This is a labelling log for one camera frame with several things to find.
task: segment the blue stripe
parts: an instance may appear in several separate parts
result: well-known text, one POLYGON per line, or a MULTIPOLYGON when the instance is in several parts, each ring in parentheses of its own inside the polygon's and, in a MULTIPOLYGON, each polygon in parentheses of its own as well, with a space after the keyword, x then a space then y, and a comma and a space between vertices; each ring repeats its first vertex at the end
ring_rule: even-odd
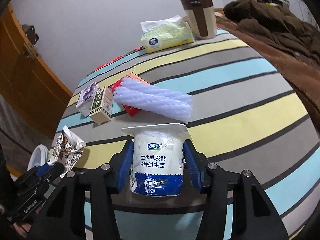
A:
MULTIPOLYGON (((266 190, 279 214, 295 205, 320 178, 320 148, 299 168, 266 190)), ((90 203, 84 204, 85 224, 91 227, 90 203)), ((115 210, 122 239, 194 240, 199 230, 202 212, 178 215, 148 215, 115 210)), ((223 239, 231 237, 233 205, 227 207, 227 221, 223 239)))
MULTIPOLYGON (((225 31, 225 30, 217 30, 217 35, 225 34, 225 33, 228 33, 228 32, 225 31)), ((142 50, 139 50, 139 51, 134 52, 134 53, 132 53, 132 54, 129 54, 129 55, 127 55, 127 56, 124 56, 124 57, 122 57, 121 59, 119 59, 119 60, 111 63, 110 65, 105 66, 105 67, 103 67, 103 68, 100 68, 100 69, 98 69, 97 71, 91 73, 89 76, 85 77, 83 80, 81 80, 81 82, 79 83, 79 85, 78 85, 77 88, 79 88, 80 86, 84 85, 85 83, 87 83, 87 82, 90 81, 91 79, 95 78, 96 76, 101 75, 101 74, 104 74, 104 73, 106 73, 106 72, 108 72, 108 71, 110 71, 110 70, 118 67, 119 65, 121 65, 121 64, 123 64, 123 63, 126 63, 126 62, 128 62, 128 61, 130 61, 130 60, 133 60, 133 59, 135 59, 135 58, 137 58, 137 57, 140 57, 140 56, 143 56, 143 55, 145 55, 145 54, 147 54, 147 53, 146 53, 146 50, 145 50, 145 49, 142 49, 142 50)))
MULTIPOLYGON (((267 60, 264 58, 257 58, 206 69, 188 76, 162 81, 157 83, 156 86, 173 91, 190 93, 214 85, 223 84, 225 82, 275 70, 276 69, 267 60)), ((114 103, 112 107, 112 114, 123 110, 122 106, 114 103)), ((71 126, 91 121, 90 117, 84 117, 80 113, 74 114, 60 120, 57 132, 61 131, 64 125, 70 128, 71 126)))

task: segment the yogurt cup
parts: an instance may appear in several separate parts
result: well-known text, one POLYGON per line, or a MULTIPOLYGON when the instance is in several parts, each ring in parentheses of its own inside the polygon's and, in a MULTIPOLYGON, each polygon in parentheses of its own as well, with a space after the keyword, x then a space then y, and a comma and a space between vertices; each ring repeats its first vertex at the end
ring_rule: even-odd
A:
POLYGON ((191 139, 187 127, 168 123, 122 131, 134 137, 131 191, 148 196, 179 195, 183 182, 183 142, 191 139))

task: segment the blue label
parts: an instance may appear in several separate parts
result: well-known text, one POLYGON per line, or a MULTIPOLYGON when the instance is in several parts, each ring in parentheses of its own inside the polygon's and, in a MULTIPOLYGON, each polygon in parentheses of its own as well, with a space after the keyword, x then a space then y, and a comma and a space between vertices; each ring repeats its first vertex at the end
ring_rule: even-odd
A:
POLYGON ((148 150, 151 150, 151 151, 160 150, 160 145, 157 144, 157 143, 149 143, 148 144, 148 150))
POLYGON ((149 40, 149 44, 150 44, 151 46, 156 45, 158 42, 159 42, 159 41, 158 41, 157 38, 151 38, 151 39, 149 40))
POLYGON ((175 196, 182 190, 183 175, 154 175, 135 172, 134 192, 149 196, 175 196))

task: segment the wooden cabinet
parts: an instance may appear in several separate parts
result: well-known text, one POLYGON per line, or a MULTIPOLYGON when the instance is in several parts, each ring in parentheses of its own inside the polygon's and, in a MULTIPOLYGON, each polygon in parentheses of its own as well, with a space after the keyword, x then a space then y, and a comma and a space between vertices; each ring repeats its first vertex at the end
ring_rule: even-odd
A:
POLYGON ((0 19, 0 94, 31 127, 53 138, 72 93, 37 54, 11 5, 0 19))

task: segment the white plastic lid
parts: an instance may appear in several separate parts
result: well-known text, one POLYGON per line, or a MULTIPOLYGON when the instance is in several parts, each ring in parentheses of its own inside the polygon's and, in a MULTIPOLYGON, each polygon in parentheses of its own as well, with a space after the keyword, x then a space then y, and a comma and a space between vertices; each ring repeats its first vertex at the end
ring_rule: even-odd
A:
POLYGON ((172 132, 176 134, 182 134, 183 140, 192 140, 191 135, 187 129, 187 127, 182 123, 165 123, 165 124, 153 124, 153 125, 142 125, 142 126, 134 126, 127 127, 121 129, 124 133, 129 134, 131 136, 135 136, 141 132, 145 131, 162 131, 162 132, 172 132))
POLYGON ((46 160, 48 158, 48 149, 46 146, 39 144, 34 150, 30 157, 29 164, 28 164, 28 170, 30 170, 33 167, 39 167, 46 163, 46 160))

